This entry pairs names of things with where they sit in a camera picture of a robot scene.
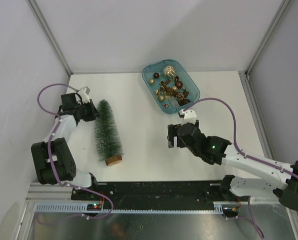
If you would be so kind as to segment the teal plastic tray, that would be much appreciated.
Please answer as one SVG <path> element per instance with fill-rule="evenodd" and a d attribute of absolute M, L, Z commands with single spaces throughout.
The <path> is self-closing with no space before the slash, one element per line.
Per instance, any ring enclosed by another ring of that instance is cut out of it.
<path fill-rule="evenodd" d="M 163 75 L 163 68 L 168 65 L 175 69 L 175 75 L 169 78 Z M 153 78 L 154 73 L 158 73 L 159 78 Z M 194 103 L 200 98 L 200 90 L 185 69 L 175 60 L 166 59 L 146 66 L 142 70 L 142 78 L 156 103 L 166 114 L 175 114 L 188 105 L 183 106 L 181 101 L 176 99 L 178 92 L 183 93 L 184 99 L 189 99 L 190 103 Z M 149 79 L 154 79 L 153 85 L 149 84 Z M 176 81 L 181 81 L 183 87 L 177 88 Z"/>

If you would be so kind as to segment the small green christmas tree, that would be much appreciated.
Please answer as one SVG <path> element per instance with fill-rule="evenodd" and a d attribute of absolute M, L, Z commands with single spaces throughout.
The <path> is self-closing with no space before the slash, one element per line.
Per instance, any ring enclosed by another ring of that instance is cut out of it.
<path fill-rule="evenodd" d="M 100 161 L 109 167 L 122 162 L 123 149 L 113 110 L 106 100 L 98 103 L 100 117 L 95 121 L 96 151 Z"/>

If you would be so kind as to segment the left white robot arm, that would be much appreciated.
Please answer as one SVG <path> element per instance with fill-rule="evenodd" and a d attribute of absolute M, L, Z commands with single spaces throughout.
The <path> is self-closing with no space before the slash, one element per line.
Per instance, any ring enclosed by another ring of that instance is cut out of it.
<path fill-rule="evenodd" d="M 86 88 L 63 94 L 61 102 L 53 129 L 43 141 L 31 146 L 37 179 L 43 185 L 82 188 L 82 194 L 93 200 L 99 195 L 97 180 L 92 173 L 77 169 L 67 142 L 80 121 L 94 121 L 100 114 Z"/>

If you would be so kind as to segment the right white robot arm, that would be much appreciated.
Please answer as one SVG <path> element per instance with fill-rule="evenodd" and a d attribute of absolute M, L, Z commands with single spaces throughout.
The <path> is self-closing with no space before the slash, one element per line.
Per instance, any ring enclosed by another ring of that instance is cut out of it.
<path fill-rule="evenodd" d="M 230 201 L 234 197 L 275 196 L 283 206 L 298 211 L 298 161 L 289 164 L 241 154 L 229 140 L 205 136 L 197 122 L 170 124 L 167 132 L 170 148 L 187 148 L 195 157 L 210 165 L 232 167 L 256 176 L 256 179 L 225 176 L 219 188 L 222 199 Z"/>

